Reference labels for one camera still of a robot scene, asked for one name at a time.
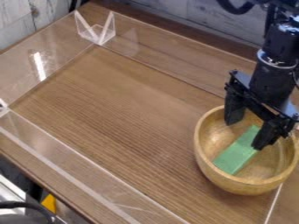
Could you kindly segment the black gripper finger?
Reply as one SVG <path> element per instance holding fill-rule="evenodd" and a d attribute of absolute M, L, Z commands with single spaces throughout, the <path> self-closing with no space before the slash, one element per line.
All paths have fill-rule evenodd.
<path fill-rule="evenodd" d="M 245 113 L 244 98 L 233 92 L 226 92 L 224 100 L 224 122 L 226 125 L 237 123 Z"/>
<path fill-rule="evenodd" d="M 264 122 L 256 133 L 250 146 L 261 151 L 268 145 L 272 145 L 278 137 L 288 137 L 289 129 L 281 123 Z"/>

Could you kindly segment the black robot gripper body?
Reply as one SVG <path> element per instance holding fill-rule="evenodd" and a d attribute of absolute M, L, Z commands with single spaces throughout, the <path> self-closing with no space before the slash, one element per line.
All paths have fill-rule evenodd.
<path fill-rule="evenodd" d="M 268 51 L 258 50 L 252 75 L 232 70 L 224 87 L 226 92 L 244 98 L 245 110 L 253 112 L 262 123 L 281 123 L 289 132 L 299 122 L 297 110 L 289 101 L 297 81 L 297 65 L 296 58 L 278 59 Z"/>

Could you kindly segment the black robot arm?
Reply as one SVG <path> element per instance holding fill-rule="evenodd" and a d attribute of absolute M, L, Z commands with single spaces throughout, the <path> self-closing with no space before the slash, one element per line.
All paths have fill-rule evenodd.
<path fill-rule="evenodd" d="M 288 137 L 299 123 L 299 108 L 289 96 L 299 89 L 299 0 L 246 0 L 234 6 L 216 0 L 230 14 L 242 15 L 264 5 L 264 44 L 256 52 L 252 74 L 229 72 L 225 83 L 224 122 L 237 123 L 250 111 L 262 121 L 250 146 L 261 150 L 281 137 Z"/>

